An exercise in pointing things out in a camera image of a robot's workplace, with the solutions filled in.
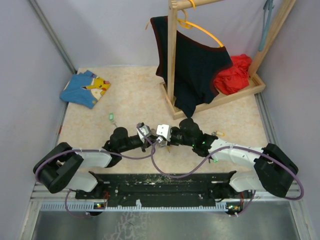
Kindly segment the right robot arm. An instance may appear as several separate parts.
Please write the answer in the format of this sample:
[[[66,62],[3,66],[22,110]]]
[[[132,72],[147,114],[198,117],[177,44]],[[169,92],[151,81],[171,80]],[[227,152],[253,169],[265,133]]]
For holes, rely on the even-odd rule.
[[[248,168],[247,172],[235,172],[223,185],[223,192],[229,198],[247,190],[265,190],[276,197],[286,198],[299,171],[276,144],[248,147],[227,142],[216,135],[203,133],[191,118],[170,128],[168,143],[191,147],[200,157],[229,161]]]

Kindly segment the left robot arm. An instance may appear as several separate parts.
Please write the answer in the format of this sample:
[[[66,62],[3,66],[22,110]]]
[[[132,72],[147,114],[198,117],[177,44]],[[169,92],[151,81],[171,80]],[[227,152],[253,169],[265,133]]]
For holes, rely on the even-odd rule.
[[[81,168],[112,168],[122,159],[143,160],[145,156],[127,156],[124,152],[146,149],[156,142],[156,134],[143,123],[138,124],[137,134],[129,136],[124,127],[117,127],[100,149],[73,148],[67,142],[59,143],[33,168],[37,182],[52,193],[64,189],[81,190],[97,199],[103,195],[104,186],[93,173],[78,172]]]

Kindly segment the large keyring with keys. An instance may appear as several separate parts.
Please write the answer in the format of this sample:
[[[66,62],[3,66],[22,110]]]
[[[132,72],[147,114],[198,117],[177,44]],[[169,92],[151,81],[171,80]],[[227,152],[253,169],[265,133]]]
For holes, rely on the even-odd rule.
[[[152,144],[153,147],[169,148],[171,142],[171,127],[169,125],[159,125],[156,129],[156,139]]]

